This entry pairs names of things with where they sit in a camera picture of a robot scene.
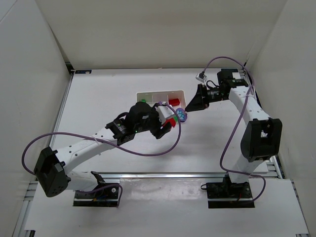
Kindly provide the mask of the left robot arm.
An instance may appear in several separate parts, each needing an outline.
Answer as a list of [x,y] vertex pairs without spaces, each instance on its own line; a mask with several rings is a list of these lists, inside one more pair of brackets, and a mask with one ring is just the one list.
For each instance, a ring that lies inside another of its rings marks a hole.
[[156,139],[176,125],[175,113],[166,104],[153,106],[137,102],[129,112],[119,114],[112,122],[91,137],[67,147],[44,148],[37,160],[34,174],[47,197],[55,197],[64,190],[89,193],[101,187],[101,176],[95,172],[75,172],[74,169],[90,158],[134,139],[141,132],[150,132]]

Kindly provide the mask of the red green lego cluster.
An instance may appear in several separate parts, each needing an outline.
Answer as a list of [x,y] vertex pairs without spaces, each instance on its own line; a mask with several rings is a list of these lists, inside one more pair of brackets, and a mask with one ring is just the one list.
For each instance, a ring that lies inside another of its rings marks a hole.
[[176,116],[166,120],[166,123],[170,123],[173,128],[178,124],[178,118]]

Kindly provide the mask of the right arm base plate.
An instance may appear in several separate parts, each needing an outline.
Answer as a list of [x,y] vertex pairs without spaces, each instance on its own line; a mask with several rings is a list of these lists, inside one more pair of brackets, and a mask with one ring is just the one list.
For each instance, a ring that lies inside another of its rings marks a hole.
[[254,208],[255,204],[248,182],[242,184],[205,183],[209,209]]

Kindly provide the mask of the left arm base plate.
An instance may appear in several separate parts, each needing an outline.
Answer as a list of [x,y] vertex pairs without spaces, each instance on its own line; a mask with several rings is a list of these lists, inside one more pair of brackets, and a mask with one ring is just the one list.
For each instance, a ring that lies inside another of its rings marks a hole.
[[120,183],[107,183],[103,177],[92,171],[97,185],[92,191],[76,191],[74,207],[119,207],[123,188]]

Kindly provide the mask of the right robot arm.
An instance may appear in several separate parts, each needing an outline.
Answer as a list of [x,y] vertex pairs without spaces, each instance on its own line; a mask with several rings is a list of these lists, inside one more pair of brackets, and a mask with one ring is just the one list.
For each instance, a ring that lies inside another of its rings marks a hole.
[[245,79],[237,79],[236,69],[222,69],[217,73],[218,85],[199,84],[197,92],[186,106],[186,112],[207,109],[210,103],[230,100],[240,112],[246,125],[240,142],[241,155],[228,172],[233,184],[248,181],[249,176],[263,161],[279,152],[282,122],[271,118],[248,93]]

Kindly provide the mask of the purple paw lego piece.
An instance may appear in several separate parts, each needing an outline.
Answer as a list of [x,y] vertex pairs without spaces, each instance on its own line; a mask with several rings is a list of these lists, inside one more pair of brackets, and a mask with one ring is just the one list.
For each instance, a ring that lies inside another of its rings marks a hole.
[[186,111],[182,108],[176,109],[177,116],[179,117],[180,122],[185,122],[188,118]]

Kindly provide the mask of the red lego plate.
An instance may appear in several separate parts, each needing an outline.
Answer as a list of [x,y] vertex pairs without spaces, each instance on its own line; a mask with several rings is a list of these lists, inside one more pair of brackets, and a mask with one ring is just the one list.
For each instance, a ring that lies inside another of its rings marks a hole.
[[180,105],[180,100],[178,98],[176,99],[170,99],[168,100],[169,104],[172,106],[179,106]]

